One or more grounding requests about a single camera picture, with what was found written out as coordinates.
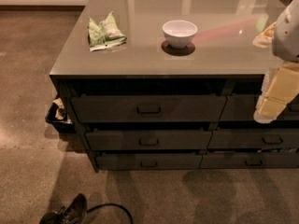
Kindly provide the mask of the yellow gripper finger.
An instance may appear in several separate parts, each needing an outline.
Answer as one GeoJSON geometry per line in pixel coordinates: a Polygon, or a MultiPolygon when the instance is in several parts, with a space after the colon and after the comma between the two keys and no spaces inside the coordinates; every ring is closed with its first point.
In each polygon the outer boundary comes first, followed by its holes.
{"type": "Polygon", "coordinates": [[[266,29],[264,29],[259,35],[253,39],[253,45],[259,48],[267,48],[272,44],[273,33],[276,24],[273,22],[266,29]]]}
{"type": "Polygon", "coordinates": [[[254,120],[261,124],[276,120],[298,94],[298,63],[283,63],[277,69],[269,68],[263,78],[262,94],[256,104],[254,120]]]}

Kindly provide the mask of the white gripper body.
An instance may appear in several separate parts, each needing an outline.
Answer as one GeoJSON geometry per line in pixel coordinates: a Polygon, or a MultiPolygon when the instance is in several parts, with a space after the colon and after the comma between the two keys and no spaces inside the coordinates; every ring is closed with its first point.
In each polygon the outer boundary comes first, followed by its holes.
{"type": "Polygon", "coordinates": [[[264,75],[263,96],[277,102],[291,102],[299,94],[299,63],[284,62],[264,75]]]}

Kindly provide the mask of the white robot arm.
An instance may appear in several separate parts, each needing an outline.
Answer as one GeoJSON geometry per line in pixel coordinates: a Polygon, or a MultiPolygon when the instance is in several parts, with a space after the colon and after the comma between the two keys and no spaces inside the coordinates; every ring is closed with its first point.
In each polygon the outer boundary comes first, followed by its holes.
{"type": "Polygon", "coordinates": [[[255,106],[254,120],[267,124],[299,94],[299,0],[292,0],[278,19],[254,38],[253,45],[271,47],[283,61],[279,68],[269,68],[264,74],[255,106]]]}

